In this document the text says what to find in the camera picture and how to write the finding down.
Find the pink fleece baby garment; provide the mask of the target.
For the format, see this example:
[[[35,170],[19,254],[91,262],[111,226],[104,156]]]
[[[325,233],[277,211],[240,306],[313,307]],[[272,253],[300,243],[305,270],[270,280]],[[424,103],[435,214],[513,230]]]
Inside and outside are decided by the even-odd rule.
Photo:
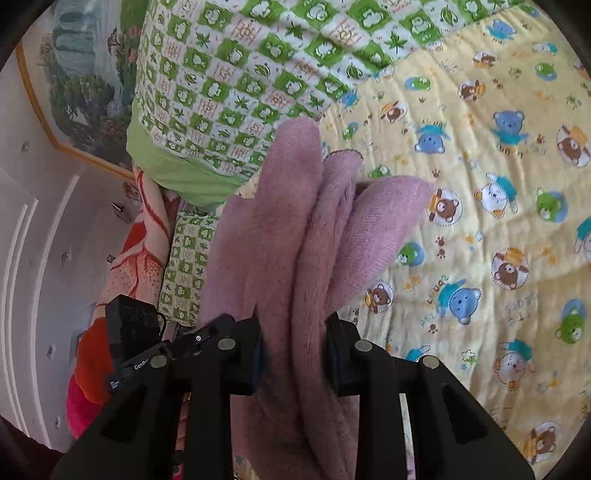
[[[372,286],[422,218],[432,186],[412,176],[359,188],[362,156],[322,154],[314,121],[280,125],[256,195],[226,202],[200,316],[259,318],[266,370],[231,399],[232,449],[261,479],[351,479],[359,403],[322,371],[325,321]]]

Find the small green checkered pillow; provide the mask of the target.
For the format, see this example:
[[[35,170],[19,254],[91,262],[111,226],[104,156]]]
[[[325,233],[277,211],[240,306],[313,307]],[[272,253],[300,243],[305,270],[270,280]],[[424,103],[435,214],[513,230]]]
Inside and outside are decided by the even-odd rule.
[[[176,217],[158,311],[184,327],[199,322],[201,290],[216,225],[215,215],[179,212]]]

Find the red orange floral blanket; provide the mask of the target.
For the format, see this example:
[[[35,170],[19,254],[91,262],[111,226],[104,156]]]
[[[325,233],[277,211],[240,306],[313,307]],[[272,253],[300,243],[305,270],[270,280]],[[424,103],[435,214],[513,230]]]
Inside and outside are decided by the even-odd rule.
[[[109,351],[105,307],[124,295],[155,306],[168,261],[179,197],[164,191],[139,167],[133,169],[141,198],[139,213],[109,268],[104,288],[83,333],[68,383],[66,420],[79,438],[110,399],[108,377],[114,372]]]

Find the yellow bear print quilt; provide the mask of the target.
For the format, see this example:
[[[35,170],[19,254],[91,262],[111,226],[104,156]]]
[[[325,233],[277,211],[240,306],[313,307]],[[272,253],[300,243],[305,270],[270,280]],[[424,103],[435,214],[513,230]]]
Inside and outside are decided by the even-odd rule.
[[[345,308],[398,356],[439,356],[555,472],[590,413],[590,77],[550,10],[505,8],[394,61],[320,117],[358,176],[435,184],[377,284]]]

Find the green white checkered quilt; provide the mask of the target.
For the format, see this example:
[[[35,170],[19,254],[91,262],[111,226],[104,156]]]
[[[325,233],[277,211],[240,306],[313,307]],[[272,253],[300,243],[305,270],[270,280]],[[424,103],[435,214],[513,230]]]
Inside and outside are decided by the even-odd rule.
[[[126,149],[199,207],[249,180],[274,132],[318,118],[394,61],[502,1],[152,1],[140,33]]]

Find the framed waterfall landscape painting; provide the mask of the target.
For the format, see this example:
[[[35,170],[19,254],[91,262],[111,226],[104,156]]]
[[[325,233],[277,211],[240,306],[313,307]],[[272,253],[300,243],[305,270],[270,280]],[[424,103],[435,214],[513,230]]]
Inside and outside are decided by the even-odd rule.
[[[54,1],[16,47],[31,106],[51,145],[130,179],[126,151],[148,4]]]

